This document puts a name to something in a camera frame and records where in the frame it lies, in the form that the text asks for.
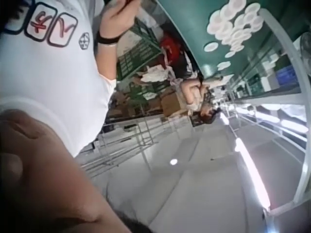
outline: fluorescent light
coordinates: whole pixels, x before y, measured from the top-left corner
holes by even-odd
[[[225,125],[229,125],[229,120],[223,113],[220,113],[220,119],[223,120]]]
[[[270,121],[272,123],[279,123],[280,122],[279,118],[277,118],[275,116],[267,115],[267,114],[264,114],[264,113],[260,113],[260,112],[256,112],[256,117],[260,118],[260,119],[263,119],[263,120]]]
[[[295,130],[295,131],[300,132],[300,133],[306,133],[309,131],[309,129],[306,126],[297,124],[297,123],[289,121],[289,120],[282,120],[281,125],[285,128]]]
[[[270,208],[270,200],[267,193],[267,190],[262,182],[262,179],[259,175],[259,172],[254,164],[254,161],[252,160],[248,150],[246,149],[243,141],[240,138],[237,138],[236,140],[236,150],[238,150],[241,153],[241,156],[246,164],[247,170],[250,174],[250,177],[253,181],[256,194],[258,196],[258,199],[266,210],[269,210]]]
[[[243,108],[236,108],[237,112],[238,113],[241,113],[241,114],[249,114],[248,110],[247,109],[243,109]]]
[[[172,159],[172,160],[170,161],[170,164],[171,164],[172,166],[175,166],[177,163],[178,163],[178,160],[177,160],[177,159]]]

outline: white cloth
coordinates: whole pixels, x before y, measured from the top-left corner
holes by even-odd
[[[75,157],[101,130],[116,81],[98,73],[89,1],[27,2],[0,38],[0,111],[47,124]]]

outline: ceiling light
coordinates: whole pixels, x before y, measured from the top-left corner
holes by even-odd
[[[215,38],[217,40],[224,40],[224,39],[228,38],[228,34],[226,34],[226,33],[216,33]]]
[[[230,36],[222,40],[222,44],[223,45],[229,45],[230,42],[231,42],[231,37]]]
[[[215,11],[209,18],[209,23],[211,24],[221,24],[223,19],[220,17],[220,10]]]
[[[240,46],[236,46],[236,47],[231,48],[231,50],[232,50],[233,52],[240,52],[240,51],[242,51],[244,48],[245,48],[244,45],[240,45]]]
[[[218,68],[222,69],[228,68],[229,66],[231,66],[231,62],[221,62],[217,65]]]
[[[243,141],[240,138],[236,140],[236,151],[241,153],[241,156],[245,162],[251,180],[255,187],[256,195],[262,205],[262,207],[266,210],[270,209],[271,203],[269,200],[269,196],[267,190],[263,184],[263,181],[259,175],[259,172],[255,166],[254,161],[252,160],[246,146],[244,145]]]
[[[217,48],[218,48],[218,43],[217,42],[211,42],[211,43],[204,46],[204,51],[205,52],[213,52]]]
[[[229,21],[231,19],[233,19],[236,15],[236,12],[232,9],[230,9],[230,7],[228,5],[225,5],[222,7],[222,9],[220,10],[220,17],[224,20],[224,21]]]
[[[295,130],[295,131],[300,132],[300,133],[306,133],[309,131],[309,129],[306,126],[301,125],[301,124],[297,124],[297,123],[289,121],[289,120],[282,120],[281,125],[285,128]]]
[[[224,24],[208,24],[207,33],[211,35],[215,35],[217,32],[221,31]]]
[[[246,7],[246,0],[229,0],[228,6],[237,13]]]
[[[275,117],[275,116],[267,115],[267,114],[260,113],[260,112],[256,112],[255,115],[257,118],[267,120],[267,121],[272,122],[272,123],[279,123],[280,122],[280,119]]]
[[[217,32],[217,34],[222,34],[224,36],[229,36],[232,33],[233,24],[229,21],[224,22],[224,25],[221,30]]]
[[[248,33],[248,34],[244,34],[244,35],[241,37],[241,39],[242,39],[243,41],[245,41],[245,40],[249,40],[251,37],[252,37],[252,34],[251,34],[251,33]]]
[[[262,18],[261,16],[256,16],[256,17],[253,19],[253,21],[251,22],[251,25],[253,25],[253,26],[259,26],[259,25],[261,25],[261,24],[263,24],[263,23],[264,23],[263,18]]]
[[[245,17],[245,14],[241,14],[236,18],[236,20],[234,21],[234,27],[235,28],[237,28],[237,29],[244,28],[244,26],[245,26],[244,17]]]
[[[243,29],[243,34],[246,35],[246,34],[250,34],[252,33],[252,30],[250,28],[244,28]]]
[[[260,10],[260,4],[258,2],[250,4],[246,9],[245,13],[255,12],[257,13]]]
[[[240,39],[242,36],[243,36],[243,30],[242,30],[242,29],[239,29],[239,30],[237,30],[235,33],[232,34],[231,38],[232,38],[233,40],[238,40],[238,39]]]
[[[177,163],[178,163],[178,160],[177,160],[177,159],[172,159],[172,160],[170,161],[170,164],[171,164],[172,166],[175,166]]]
[[[256,17],[257,15],[255,12],[247,13],[244,17],[244,24],[251,24]]]
[[[260,31],[260,29],[262,29],[262,27],[263,27],[263,24],[257,25],[257,26],[251,25],[251,31],[252,31],[253,33],[256,33],[256,32],[258,32],[258,31]]]
[[[231,41],[231,47],[234,48],[234,47],[239,47],[241,46],[243,43],[243,40],[239,39],[239,40],[232,40]]]
[[[234,55],[235,55],[235,52],[231,51],[225,55],[225,58],[230,58],[230,57],[233,57]]]
[[[223,121],[225,125],[229,125],[229,120],[223,113],[220,113],[220,119]]]

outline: skin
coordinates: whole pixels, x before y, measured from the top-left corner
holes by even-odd
[[[186,80],[181,83],[181,90],[185,97],[187,104],[193,104],[195,102],[194,91],[195,89],[199,89],[202,99],[204,98],[204,94],[207,92],[208,85],[201,84],[199,79],[194,80]],[[212,116],[212,106],[210,104],[203,104],[200,111],[201,116]]]
[[[117,37],[134,24],[140,0],[125,3],[119,0],[104,13],[102,37]],[[96,61],[100,74],[116,78],[117,46],[99,45]],[[2,113],[0,158],[1,194],[26,222],[52,226],[56,220],[71,218],[77,223],[62,232],[130,232],[63,142],[42,122],[19,110]]]

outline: cardboard box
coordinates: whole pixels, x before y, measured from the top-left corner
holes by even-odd
[[[107,113],[108,117],[134,117],[135,115],[135,109],[127,105],[121,105],[114,109],[109,109]]]
[[[152,100],[148,101],[149,110],[148,112],[156,111],[156,110],[162,110],[162,104],[160,98],[154,98]]]
[[[166,117],[177,116],[188,111],[186,108],[186,102],[183,96],[181,96],[181,93],[175,92],[163,97],[161,104],[163,114]]]
[[[122,116],[122,110],[121,109],[109,109],[108,113],[107,113],[107,117],[121,117]]]

